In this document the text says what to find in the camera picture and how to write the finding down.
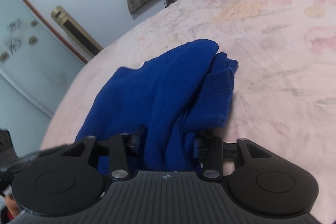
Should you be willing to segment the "blue beaded sweater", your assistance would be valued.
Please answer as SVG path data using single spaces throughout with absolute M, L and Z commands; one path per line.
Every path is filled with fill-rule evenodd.
M 108 140 L 144 126 L 141 155 L 127 159 L 132 171 L 198 171 L 195 138 L 226 125 L 237 68 L 207 39 L 176 47 L 139 69 L 121 67 L 99 91 L 77 138 Z

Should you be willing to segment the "frosted glass sliding door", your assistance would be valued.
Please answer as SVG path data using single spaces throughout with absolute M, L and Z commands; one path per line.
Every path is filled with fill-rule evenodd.
M 1 0 L 1 128 L 18 155 L 40 148 L 83 67 L 23 0 Z

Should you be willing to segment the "pink floral bed blanket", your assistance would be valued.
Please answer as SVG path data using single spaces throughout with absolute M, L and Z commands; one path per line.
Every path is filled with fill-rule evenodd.
M 179 0 L 106 47 L 78 74 L 43 148 L 72 143 L 119 67 L 196 39 L 238 61 L 231 117 L 220 134 L 248 138 L 309 171 L 312 215 L 335 221 L 335 0 Z

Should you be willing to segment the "gold tower fan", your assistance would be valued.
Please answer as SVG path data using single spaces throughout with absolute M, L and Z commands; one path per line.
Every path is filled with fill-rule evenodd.
M 62 6 L 54 8 L 51 18 L 91 57 L 103 50 L 103 47 Z

